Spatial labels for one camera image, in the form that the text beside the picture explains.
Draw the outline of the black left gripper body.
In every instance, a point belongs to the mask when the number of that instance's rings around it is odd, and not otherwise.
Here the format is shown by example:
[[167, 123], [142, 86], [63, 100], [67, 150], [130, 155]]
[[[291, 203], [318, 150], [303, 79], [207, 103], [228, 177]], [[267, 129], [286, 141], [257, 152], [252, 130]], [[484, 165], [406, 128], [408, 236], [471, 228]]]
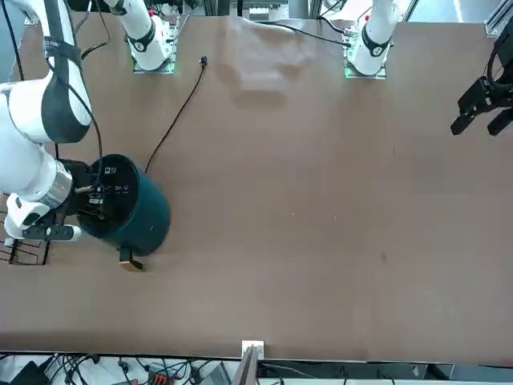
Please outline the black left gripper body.
[[[499, 78], [492, 74], [495, 59], [503, 69]], [[497, 92], [507, 92], [512, 89], [512, 28], [505, 27], [500, 36], [495, 40], [494, 47], [489, 58], [489, 84]]]

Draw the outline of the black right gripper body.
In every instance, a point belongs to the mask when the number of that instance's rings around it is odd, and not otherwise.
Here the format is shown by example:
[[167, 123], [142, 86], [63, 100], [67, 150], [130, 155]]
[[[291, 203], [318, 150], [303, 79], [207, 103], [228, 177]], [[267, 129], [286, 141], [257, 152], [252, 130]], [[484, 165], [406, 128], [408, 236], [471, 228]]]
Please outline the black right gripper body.
[[83, 188], [89, 185], [90, 180], [96, 174], [91, 166], [77, 160], [62, 160], [65, 169], [71, 174], [71, 190], [66, 200], [58, 208], [58, 224], [63, 225], [65, 218], [78, 215], [78, 207], [81, 203], [89, 201], [86, 194], [82, 194]]

